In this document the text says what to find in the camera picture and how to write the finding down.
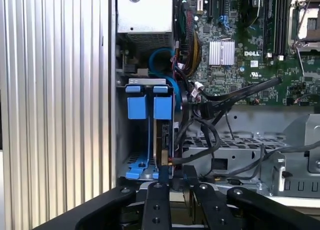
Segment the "silver heatsink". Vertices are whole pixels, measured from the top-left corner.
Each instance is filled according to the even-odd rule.
[[[235,64],[234,41],[211,41],[209,46],[209,65],[231,66]]]

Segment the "sticker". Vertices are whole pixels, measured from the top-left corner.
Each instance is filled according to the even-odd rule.
[[[250,61],[250,67],[251,68],[259,67],[259,61]]]

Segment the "dell logo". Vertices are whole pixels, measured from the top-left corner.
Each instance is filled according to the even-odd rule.
[[[244,56],[260,56],[258,51],[245,51]]]

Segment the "cable bundle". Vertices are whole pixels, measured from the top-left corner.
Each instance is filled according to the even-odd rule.
[[[194,14],[187,3],[182,3],[180,15],[180,36],[187,44],[187,60],[183,72],[190,77],[201,62],[202,46],[195,30]]]

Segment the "silver ribbed panel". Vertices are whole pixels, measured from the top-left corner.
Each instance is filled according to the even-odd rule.
[[[221,65],[221,41],[211,41],[209,46],[209,65]]]
[[[33,228],[110,188],[108,2],[0,0],[6,229]]]
[[[211,41],[209,44],[209,65],[231,66],[235,64],[234,41]]]

